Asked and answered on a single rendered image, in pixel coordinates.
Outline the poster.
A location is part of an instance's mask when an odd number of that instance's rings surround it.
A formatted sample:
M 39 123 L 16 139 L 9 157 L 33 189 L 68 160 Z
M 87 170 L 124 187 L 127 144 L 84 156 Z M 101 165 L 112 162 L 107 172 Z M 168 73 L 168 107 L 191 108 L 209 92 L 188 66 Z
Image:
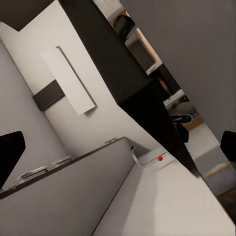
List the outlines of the poster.
M 115 102 L 196 178 L 201 178 L 152 79 L 94 0 L 58 0 Z

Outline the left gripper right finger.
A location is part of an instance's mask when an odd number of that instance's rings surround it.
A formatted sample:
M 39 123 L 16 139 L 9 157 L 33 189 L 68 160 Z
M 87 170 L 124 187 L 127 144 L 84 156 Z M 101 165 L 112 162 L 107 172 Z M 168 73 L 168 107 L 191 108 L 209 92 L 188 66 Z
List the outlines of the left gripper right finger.
M 236 133 L 225 131 L 220 147 L 236 170 Z

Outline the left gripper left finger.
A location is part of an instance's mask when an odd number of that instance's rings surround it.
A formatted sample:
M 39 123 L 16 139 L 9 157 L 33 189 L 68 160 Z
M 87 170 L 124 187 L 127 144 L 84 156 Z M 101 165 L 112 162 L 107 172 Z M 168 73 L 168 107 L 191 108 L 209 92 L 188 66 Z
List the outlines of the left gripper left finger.
M 22 131 L 0 136 L 0 190 L 26 149 Z

